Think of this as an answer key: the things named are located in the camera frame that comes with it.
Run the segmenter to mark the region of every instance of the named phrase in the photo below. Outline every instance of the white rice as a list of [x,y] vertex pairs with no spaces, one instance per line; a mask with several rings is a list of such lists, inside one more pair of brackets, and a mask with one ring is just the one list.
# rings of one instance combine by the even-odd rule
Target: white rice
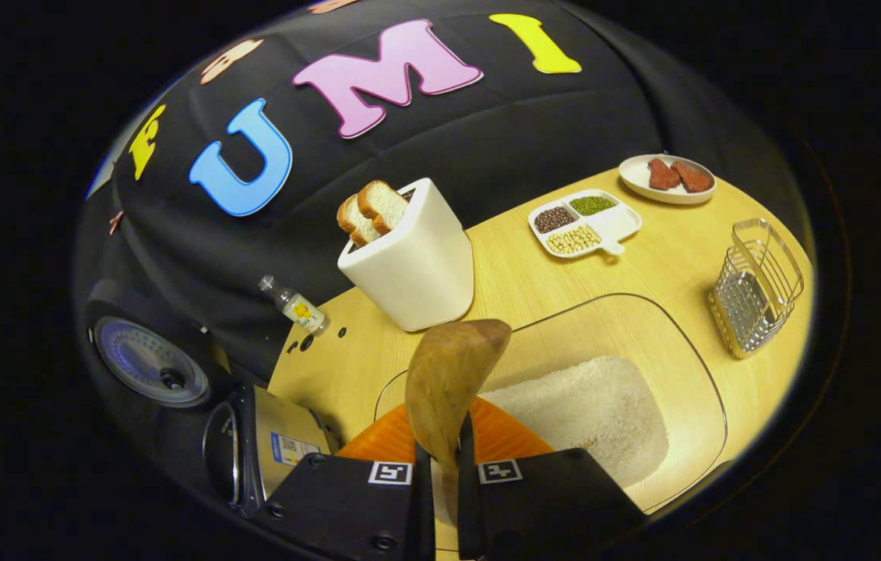
[[651,390],[621,356],[599,356],[479,397],[555,450],[586,448],[621,487],[651,475],[668,453],[668,433]]

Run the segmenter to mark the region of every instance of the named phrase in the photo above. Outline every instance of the wooden table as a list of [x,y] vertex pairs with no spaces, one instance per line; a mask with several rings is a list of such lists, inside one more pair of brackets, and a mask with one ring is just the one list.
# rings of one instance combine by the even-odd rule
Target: wooden table
[[[443,192],[444,185],[438,188]],[[582,189],[610,192],[642,216],[640,231],[621,241],[624,255],[554,258],[530,231],[531,210]],[[756,354],[737,359],[707,308],[707,292],[732,245],[731,226],[754,217],[764,217],[780,233],[799,263],[805,288],[779,334]],[[720,178],[710,202],[672,206],[630,191],[612,169],[498,214],[467,234],[475,263],[475,298],[462,320],[495,317],[517,328],[617,292],[642,295],[661,306],[692,341],[724,402],[728,440],[714,465],[736,458],[758,436],[800,366],[815,292],[810,260],[772,213]],[[315,409],[345,442],[373,422],[382,388],[405,370],[422,331],[402,331],[358,288],[319,308],[331,317],[329,333],[316,338],[307,351],[295,348],[288,354],[288,345],[305,336],[295,326],[268,391]],[[341,327],[347,334],[340,338]],[[449,538],[447,533],[438,526],[438,547]],[[448,553],[438,551],[438,559],[447,558],[443,555]]]

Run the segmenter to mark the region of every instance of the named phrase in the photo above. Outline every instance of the wooden spatula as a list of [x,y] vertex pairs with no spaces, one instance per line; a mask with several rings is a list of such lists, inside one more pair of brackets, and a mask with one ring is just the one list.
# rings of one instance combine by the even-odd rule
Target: wooden spatula
[[440,465],[444,504],[457,523],[457,438],[468,405],[506,350],[512,330],[497,319],[443,323],[412,354],[405,411],[416,443]]

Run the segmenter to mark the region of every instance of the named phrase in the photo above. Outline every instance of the pink letter m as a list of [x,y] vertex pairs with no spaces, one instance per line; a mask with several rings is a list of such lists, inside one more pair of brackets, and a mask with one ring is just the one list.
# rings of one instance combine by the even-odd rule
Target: pink letter m
[[419,91],[429,96],[482,79],[479,68],[464,64],[433,35],[432,25],[428,20],[393,25],[379,36],[380,60],[329,55],[306,66],[291,82],[319,90],[343,121],[340,136],[358,137],[379,124],[386,110],[368,106],[354,90],[405,106],[412,103],[409,66],[422,78]]

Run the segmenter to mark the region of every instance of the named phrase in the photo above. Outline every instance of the clear glass bowl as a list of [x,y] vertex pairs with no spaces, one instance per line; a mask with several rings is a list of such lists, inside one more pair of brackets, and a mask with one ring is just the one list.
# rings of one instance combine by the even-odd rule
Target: clear glass bowl
[[[707,365],[657,303],[639,295],[603,295],[516,328],[481,393],[540,379],[602,355],[622,356],[636,366],[668,433],[668,450],[660,463],[654,462],[657,467],[651,465],[653,471],[624,486],[643,512],[654,512],[710,472],[728,440],[724,404]],[[400,405],[404,394],[401,372],[382,388],[375,420]],[[573,415],[587,415],[592,422],[594,413],[604,414]]]

